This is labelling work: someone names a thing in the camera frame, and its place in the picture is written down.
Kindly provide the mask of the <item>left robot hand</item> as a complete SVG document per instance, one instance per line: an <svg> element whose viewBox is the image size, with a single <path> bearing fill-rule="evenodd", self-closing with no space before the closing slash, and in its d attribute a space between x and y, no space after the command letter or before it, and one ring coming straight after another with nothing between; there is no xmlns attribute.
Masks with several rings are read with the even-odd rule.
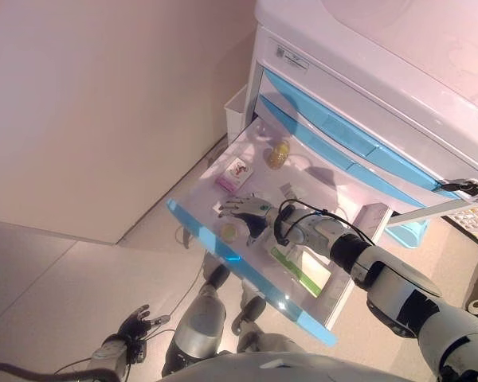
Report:
<svg viewBox="0 0 478 382"><path fill-rule="evenodd" d="M150 318L149 309L150 306L144 304L134 310L119 326L117 334L127 341L138 341L144 339L152 329L170 321L169 314Z"/></svg>

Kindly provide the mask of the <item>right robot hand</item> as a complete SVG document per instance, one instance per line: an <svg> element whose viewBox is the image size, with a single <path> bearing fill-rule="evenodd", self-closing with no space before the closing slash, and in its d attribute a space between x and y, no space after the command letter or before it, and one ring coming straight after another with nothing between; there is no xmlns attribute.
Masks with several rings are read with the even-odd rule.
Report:
<svg viewBox="0 0 478 382"><path fill-rule="evenodd" d="M241 220L248 229L246 246L253 246L264 231L274 225L279 207L255 196L231 197L221 203L218 217Z"/></svg>

